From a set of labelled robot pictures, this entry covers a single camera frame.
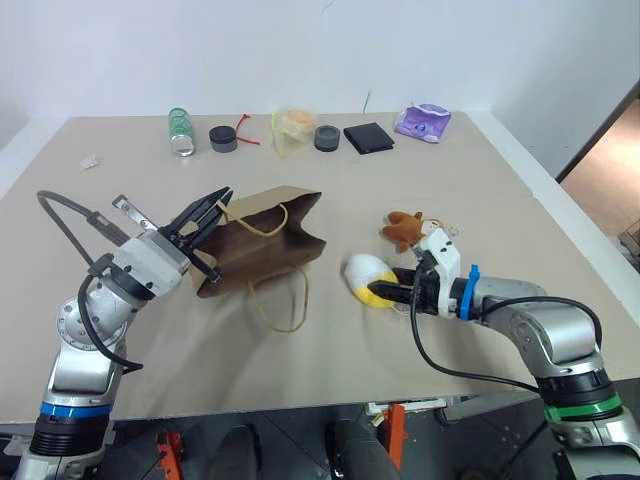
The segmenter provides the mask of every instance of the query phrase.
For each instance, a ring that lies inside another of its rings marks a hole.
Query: tabletop
[[[197,151],[180,159],[168,145],[166,117],[72,118],[0,200],[0,422],[33,421],[58,350],[55,313],[75,296],[85,274],[81,257],[36,201],[40,189],[100,210],[136,233],[111,206],[125,194],[158,224],[192,200],[224,186],[235,198],[280,185],[322,192],[304,219],[326,240],[305,267],[311,292],[307,323],[296,333],[266,327],[245,289],[200,299],[187,278],[142,310],[127,336],[129,358],[145,364],[123,378],[114,418],[147,418],[363,401],[463,395],[510,387],[454,378],[432,370],[417,352],[409,319],[368,309],[341,275],[353,253],[411,267],[380,235],[392,210],[422,211],[453,232],[462,274],[471,263],[484,275],[537,283],[549,294],[583,301],[600,314],[603,355],[613,379],[640,374],[640,329],[563,229],[464,113],[454,113],[440,144],[392,132],[392,114],[321,115],[342,129],[377,121],[393,150],[359,155],[343,137],[336,152],[311,145],[280,158],[270,117],[253,116],[240,143],[214,152],[208,130],[239,116],[196,116]],[[101,164],[83,170],[90,155]],[[61,211],[94,258],[113,251],[80,218]],[[295,274],[257,288],[282,325],[301,315],[304,282]],[[451,368],[533,382],[516,348],[496,332],[421,316],[425,346]]]

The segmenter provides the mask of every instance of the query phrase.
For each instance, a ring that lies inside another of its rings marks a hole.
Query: clear plastic bag
[[[282,158],[291,155],[306,143],[313,141],[316,116],[309,110],[286,107],[271,117],[273,145]]]

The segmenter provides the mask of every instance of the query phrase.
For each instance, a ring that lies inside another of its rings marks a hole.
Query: brown paper bag
[[[249,225],[269,232],[283,220],[282,203],[289,212],[284,228],[270,238],[257,236],[238,222],[218,226],[197,254],[222,276],[212,284],[199,270],[190,269],[199,297],[219,295],[236,287],[246,287],[267,278],[295,270],[320,256],[326,242],[309,235],[300,223],[322,194],[297,187],[282,186],[233,201],[229,209]]]

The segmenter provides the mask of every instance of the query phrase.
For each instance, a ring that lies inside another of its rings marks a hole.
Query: floor
[[[636,99],[562,182],[608,236],[640,219],[640,99]]]
[[[640,380],[617,382],[623,402],[640,418]],[[180,432],[185,443],[185,480],[207,477],[208,464],[224,435],[235,425],[252,424],[260,438],[260,480],[329,480],[324,450],[328,422],[349,418],[368,424],[361,405],[236,413],[181,419],[126,422],[118,426],[98,478],[160,480],[154,468],[155,436],[164,429]],[[407,417],[402,478],[452,480],[465,469],[489,480],[542,419],[539,400],[442,426],[432,412]],[[558,449],[548,429],[514,464],[509,478],[555,478],[552,453]]]

